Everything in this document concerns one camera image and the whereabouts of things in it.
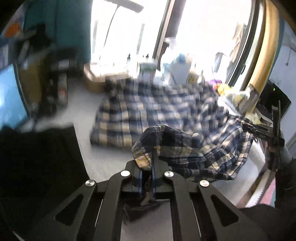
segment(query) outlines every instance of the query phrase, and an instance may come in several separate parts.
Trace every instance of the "black gripper frame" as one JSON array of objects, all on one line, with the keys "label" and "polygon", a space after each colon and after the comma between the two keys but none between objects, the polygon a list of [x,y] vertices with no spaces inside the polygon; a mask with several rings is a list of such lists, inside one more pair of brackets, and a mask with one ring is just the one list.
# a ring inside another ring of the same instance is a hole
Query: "black gripper frame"
[{"label": "black gripper frame", "polygon": [[[266,234],[212,185],[186,181],[154,156],[156,199],[169,199],[174,241],[268,240]],[[119,241],[125,198],[139,198],[142,171],[135,160],[121,172],[93,186],[83,184],[63,203],[37,222],[28,241]]]}]

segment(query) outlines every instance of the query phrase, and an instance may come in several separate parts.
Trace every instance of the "plaid cloth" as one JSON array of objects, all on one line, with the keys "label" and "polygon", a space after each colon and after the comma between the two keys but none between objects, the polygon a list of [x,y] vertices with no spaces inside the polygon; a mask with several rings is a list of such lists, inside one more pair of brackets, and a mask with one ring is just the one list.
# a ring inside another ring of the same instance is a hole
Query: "plaid cloth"
[{"label": "plaid cloth", "polygon": [[160,160],[193,181],[232,180],[245,163],[254,136],[242,130],[247,120],[218,106],[212,86],[172,88],[122,80],[107,88],[109,98],[97,111],[92,143],[134,145],[134,158],[146,170],[156,147]]}]

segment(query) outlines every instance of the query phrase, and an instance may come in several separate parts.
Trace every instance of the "teal wall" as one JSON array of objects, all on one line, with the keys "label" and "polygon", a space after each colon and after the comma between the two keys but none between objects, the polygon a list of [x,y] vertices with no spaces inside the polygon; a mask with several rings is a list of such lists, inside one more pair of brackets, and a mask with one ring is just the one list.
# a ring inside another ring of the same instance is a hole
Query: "teal wall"
[{"label": "teal wall", "polygon": [[75,47],[78,61],[89,62],[90,26],[92,0],[34,0],[27,11],[24,29],[44,22],[46,34],[55,37],[55,17],[57,16],[57,47]]}]

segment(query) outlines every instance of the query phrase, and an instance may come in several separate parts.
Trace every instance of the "monitor screen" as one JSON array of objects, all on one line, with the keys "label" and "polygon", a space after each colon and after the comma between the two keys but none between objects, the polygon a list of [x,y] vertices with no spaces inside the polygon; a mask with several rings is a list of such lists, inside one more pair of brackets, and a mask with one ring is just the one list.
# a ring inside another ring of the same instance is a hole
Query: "monitor screen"
[{"label": "monitor screen", "polygon": [[0,70],[0,129],[15,129],[28,117],[17,81],[13,64]]}]

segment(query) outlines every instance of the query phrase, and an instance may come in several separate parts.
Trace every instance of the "metal screw head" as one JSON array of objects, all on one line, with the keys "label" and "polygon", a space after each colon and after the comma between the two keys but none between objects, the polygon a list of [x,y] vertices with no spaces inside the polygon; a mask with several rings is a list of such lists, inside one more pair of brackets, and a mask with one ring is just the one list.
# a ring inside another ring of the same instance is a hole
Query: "metal screw head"
[{"label": "metal screw head", "polygon": [[124,170],[120,173],[123,177],[128,177],[131,173],[128,170]]},{"label": "metal screw head", "polygon": [[86,182],[85,182],[85,185],[87,186],[87,187],[91,187],[91,186],[93,186],[95,184],[95,181],[94,180],[87,180]]},{"label": "metal screw head", "polygon": [[207,180],[201,180],[200,185],[206,188],[210,185],[210,183]]},{"label": "metal screw head", "polygon": [[171,171],[167,171],[167,172],[165,172],[165,176],[166,176],[166,177],[172,177],[173,175],[174,175],[174,173],[171,172]]}]

